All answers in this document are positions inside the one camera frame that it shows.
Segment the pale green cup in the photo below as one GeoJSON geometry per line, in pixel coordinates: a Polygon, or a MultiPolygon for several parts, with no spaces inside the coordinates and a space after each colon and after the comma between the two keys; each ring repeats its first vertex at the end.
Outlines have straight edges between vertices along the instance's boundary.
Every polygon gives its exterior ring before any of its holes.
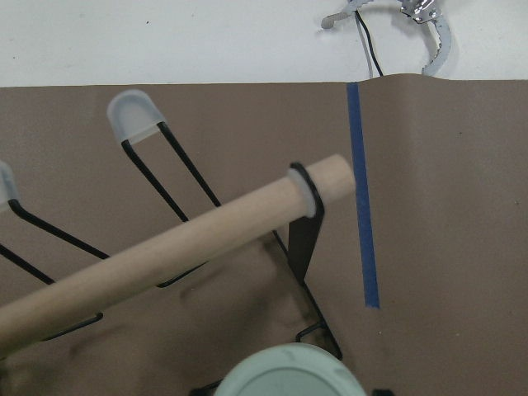
{"type": "Polygon", "coordinates": [[[306,343],[259,351],[240,361],[217,395],[364,395],[356,377],[329,352],[306,343]]]}

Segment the metal reacher grabber tool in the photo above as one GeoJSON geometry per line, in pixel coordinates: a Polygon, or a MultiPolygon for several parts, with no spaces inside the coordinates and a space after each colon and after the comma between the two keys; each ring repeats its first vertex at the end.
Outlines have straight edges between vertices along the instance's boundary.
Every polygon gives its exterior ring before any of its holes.
{"type": "Polygon", "coordinates": [[[404,54],[418,50],[420,54],[411,57],[411,66],[421,62],[417,71],[421,75],[437,76],[449,59],[453,36],[438,1],[348,1],[341,10],[323,17],[320,28],[334,31],[336,27],[343,29],[346,20],[354,21],[365,53],[369,79],[384,76],[384,70],[367,17],[373,17],[379,23],[389,23],[389,32],[381,44],[383,50],[391,45],[404,54]]]}

